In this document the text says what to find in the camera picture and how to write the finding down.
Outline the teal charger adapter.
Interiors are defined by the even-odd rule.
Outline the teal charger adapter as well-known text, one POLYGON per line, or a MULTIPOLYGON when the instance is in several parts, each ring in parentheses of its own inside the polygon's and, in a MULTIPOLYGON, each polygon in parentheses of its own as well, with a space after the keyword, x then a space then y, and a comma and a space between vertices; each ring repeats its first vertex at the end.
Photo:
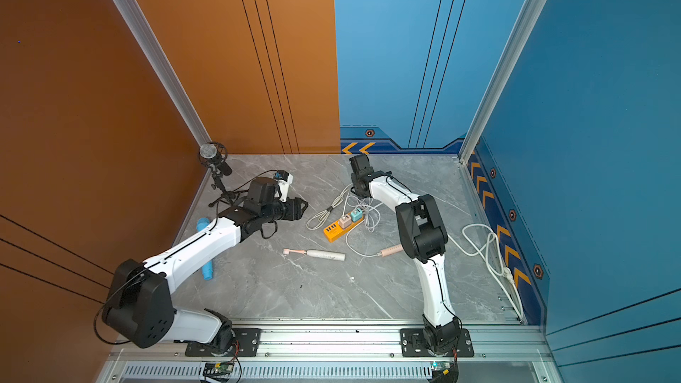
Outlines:
POLYGON ((363 209, 354 209, 350 212, 350 218, 353 223, 359 222, 364 216, 363 209))

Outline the orange power strip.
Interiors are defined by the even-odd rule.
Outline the orange power strip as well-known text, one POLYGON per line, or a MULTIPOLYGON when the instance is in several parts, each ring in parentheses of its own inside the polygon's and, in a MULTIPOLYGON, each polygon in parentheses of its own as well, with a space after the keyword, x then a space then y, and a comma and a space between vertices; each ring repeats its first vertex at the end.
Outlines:
POLYGON ((349 227, 346 229, 342 229, 340 227, 338 220, 328 225, 328 227, 324 228, 323 230, 324 236, 330 243, 334 243, 338 239, 345 236, 348 232, 356 228, 358 225, 360 225, 360 223, 363 223, 363 221, 365 221, 365 217, 363 216, 363 218, 359 222, 356 223, 352 222, 351 225, 349 225, 349 227))

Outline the white electric toothbrush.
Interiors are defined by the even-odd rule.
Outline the white electric toothbrush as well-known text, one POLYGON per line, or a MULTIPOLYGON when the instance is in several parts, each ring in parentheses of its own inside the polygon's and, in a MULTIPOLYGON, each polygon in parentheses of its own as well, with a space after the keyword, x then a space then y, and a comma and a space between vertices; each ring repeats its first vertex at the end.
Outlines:
POLYGON ((324 260, 337 261, 337 262, 344 262, 346 260, 346 255, 344 253, 336 253, 336 252, 321 251, 321 250, 314 250, 314 249, 298 250, 298 249, 285 248, 283 250, 283 254, 284 255, 291 255, 291 254, 306 255, 306 256, 309 256, 309 257, 317 258, 317 259, 324 259, 324 260))

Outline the pink electric toothbrush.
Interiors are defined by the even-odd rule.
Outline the pink electric toothbrush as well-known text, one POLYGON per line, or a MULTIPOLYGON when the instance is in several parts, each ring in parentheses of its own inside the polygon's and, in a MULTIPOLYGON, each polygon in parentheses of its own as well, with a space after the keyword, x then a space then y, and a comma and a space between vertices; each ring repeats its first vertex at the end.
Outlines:
POLYGON ((379 257, 388 257, 390 255, 395 255, 398 253, 401 253, 404 251, 404 248, 401 244, 391 246, 390 248, 384 248, 381 251, 379 251, 379 257))

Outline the pink charger adapter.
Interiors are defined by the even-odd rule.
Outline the pink charger adapter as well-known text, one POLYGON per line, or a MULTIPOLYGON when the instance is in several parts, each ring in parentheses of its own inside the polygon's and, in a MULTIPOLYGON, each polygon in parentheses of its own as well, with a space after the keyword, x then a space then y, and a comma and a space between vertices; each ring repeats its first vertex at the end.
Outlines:
POLYGON ((339 223, 339 225, 340 225, 340 228, 346 229, 346 228, 349 227, 349 225, 351 225, 351 223, 352 223, 352 218, 351 218, 350 215, 342 216, 342 217, 338 220, 338 223, 339 223))

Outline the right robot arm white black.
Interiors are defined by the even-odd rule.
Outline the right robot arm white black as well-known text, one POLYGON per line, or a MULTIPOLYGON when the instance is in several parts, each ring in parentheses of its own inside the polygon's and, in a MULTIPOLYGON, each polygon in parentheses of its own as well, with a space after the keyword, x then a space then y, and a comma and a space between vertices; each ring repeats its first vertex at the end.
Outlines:
POLYGON ((358 197, 377 200, 395 212, 400 244, 420 279, 427 348, 436 356, 452 353, 463 326, 450 301, 445 276, 448 232, 436 199, 415 193, 391 172, 375 170, 366 155, 353 156, 349 162, 358 197))

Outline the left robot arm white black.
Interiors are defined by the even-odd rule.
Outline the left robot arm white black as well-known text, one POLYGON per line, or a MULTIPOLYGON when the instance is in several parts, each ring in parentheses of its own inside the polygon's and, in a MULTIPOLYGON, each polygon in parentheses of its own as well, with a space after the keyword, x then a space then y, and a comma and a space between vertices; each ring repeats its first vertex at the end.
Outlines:
POLYGON ((223 354, 236 342, 232 321, 214 310, 178 309, 172 295, 196 271, 264 226, 298 221, 308 202, 289 196, 293 176, 280 170, 256 177, 245 197, 217 214, 206 228, 143 262, 115 270, 106 301, 94 317, 140 349, 159 342, 195 342, 223 354))

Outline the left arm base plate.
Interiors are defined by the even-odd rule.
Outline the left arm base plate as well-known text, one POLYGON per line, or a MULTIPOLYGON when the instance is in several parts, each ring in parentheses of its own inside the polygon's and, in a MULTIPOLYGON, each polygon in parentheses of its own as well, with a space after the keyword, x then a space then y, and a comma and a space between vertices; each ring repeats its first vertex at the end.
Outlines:
POLYGON ((254 357, 260 345, 259 328, 231 328, 218 333, 209 343, 188 342, 187 357, 254 357))

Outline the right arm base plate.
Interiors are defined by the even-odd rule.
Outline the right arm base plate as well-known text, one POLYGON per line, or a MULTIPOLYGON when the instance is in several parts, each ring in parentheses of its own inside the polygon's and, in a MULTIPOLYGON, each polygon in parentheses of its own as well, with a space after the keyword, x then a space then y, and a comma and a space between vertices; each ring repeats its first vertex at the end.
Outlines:
MULTIPOLYGON (((403 328, 400 330, 400 344, 403 357, 448 357, 454 358, 452 350, 444 354, 436 354, 427 346, 423 328, 403 328)), ((459 335, 456 344, 457 358, 473 358, 475 350, 471 340, 470 332, 464 328, 459 335)))

